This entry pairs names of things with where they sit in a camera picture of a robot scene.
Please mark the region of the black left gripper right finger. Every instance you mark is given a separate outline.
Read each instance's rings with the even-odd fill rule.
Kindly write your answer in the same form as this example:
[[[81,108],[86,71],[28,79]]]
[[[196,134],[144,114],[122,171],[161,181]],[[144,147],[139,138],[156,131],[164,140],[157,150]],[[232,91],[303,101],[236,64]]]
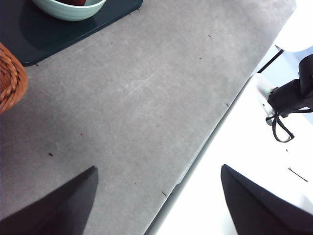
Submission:
[[[224,196],[239,235],[311,235],[313,215],[224,164]]]

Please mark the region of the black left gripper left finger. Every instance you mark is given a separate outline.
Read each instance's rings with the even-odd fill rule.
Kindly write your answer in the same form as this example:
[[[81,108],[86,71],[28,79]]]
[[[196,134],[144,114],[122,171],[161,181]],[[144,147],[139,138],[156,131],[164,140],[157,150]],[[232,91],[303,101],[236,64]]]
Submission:
[[[42,199],[0,221],[2,235],[82,235],[98,186],[92,166]]]

